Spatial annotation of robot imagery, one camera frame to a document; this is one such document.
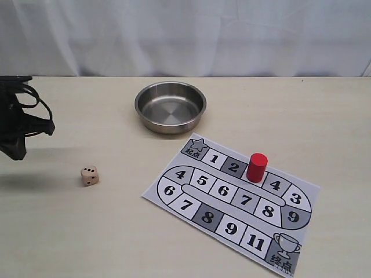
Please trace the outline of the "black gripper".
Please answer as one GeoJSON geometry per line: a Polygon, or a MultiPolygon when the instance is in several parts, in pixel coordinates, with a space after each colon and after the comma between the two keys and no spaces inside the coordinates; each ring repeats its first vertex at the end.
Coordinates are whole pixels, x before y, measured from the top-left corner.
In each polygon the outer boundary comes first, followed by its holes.
{"type": "Polygon", "coordinates": [[[31,93],[27,89],[31,80],[30,75],[1,76],[1,152],[15,161],[26,156],[25,137],[41,133],[51,136],[55,130],[52,119],[42,119],[23,111],[32,108],[32,104],[20,103],[17,94],[31,93]]]}

